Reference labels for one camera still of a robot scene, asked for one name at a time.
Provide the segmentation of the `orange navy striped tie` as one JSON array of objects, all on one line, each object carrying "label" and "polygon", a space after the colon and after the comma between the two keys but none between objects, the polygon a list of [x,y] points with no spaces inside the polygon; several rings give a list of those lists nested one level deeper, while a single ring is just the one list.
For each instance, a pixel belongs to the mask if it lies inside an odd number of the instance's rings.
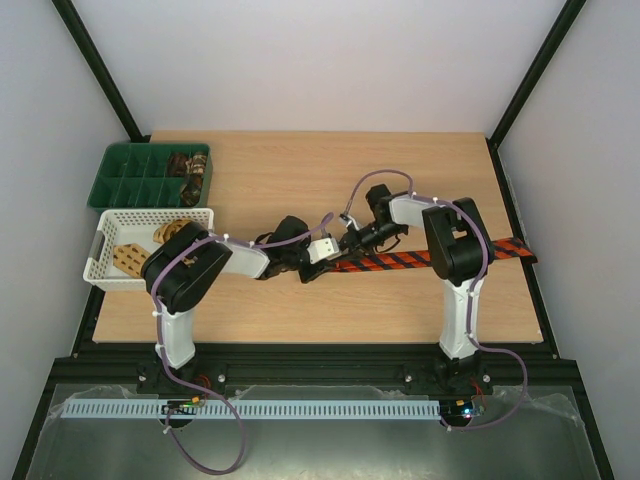
[{"label": "orange navy striped tie", "polygon": [[[528,263],[537,261],[533,251],[519,238],[510,237],[493,241],[496,260],[524,258]],[[387,270],[430,268],[431,257],[427,250],[376,253],[353,260],[336,262],[332,273],[356,273]]]}]

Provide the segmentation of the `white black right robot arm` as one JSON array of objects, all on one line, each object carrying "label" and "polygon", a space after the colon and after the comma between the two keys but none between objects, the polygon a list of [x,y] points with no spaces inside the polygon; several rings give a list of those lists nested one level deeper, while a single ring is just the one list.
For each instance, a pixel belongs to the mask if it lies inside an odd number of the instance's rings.
[{"label": "white black right robot arm", "polygon": [[448,358],[436,367],[445,390],[460,390],[471,379],[465,360],[480,349],[476,334],[479,297],[495,249],[476,203],[469,197],[447,201],[415,192],[392,194],[384,184],[366,196],[374,220],[359,225],[351,203],[340,214],[347,233],[340,241],[349,254],[369,253],[410,227],[424,231],[431,268],[444,288],[444,325],[439,347]]}]

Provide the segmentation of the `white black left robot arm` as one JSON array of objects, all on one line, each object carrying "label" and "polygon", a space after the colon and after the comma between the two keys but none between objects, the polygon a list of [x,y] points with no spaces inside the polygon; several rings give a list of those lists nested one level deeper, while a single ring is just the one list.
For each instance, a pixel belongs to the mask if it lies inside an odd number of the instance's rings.
[{"label": "white black left robot arm", "polygon": [[159,247],[141,268],[154,304],[155,350],[165,366],[180,369],[195,357],[195,307],[222,274],[266,280],[283,272],[313,273],[340,255],[339,242],[326,232],[327,215],[310,228],[288,216],[276,229],[245,242],[216,235],[189,221]]}]

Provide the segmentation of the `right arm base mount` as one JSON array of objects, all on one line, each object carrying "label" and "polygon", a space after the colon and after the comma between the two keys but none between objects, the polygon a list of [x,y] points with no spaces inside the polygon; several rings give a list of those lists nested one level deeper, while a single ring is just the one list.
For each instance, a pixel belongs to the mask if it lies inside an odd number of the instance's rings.
[{"label": "right arm base mount", "polygon": [[400,379],[409,394],[471,396],[491,391],[492,377],[479,357],[450,360],[426,357],[402,366]]}]

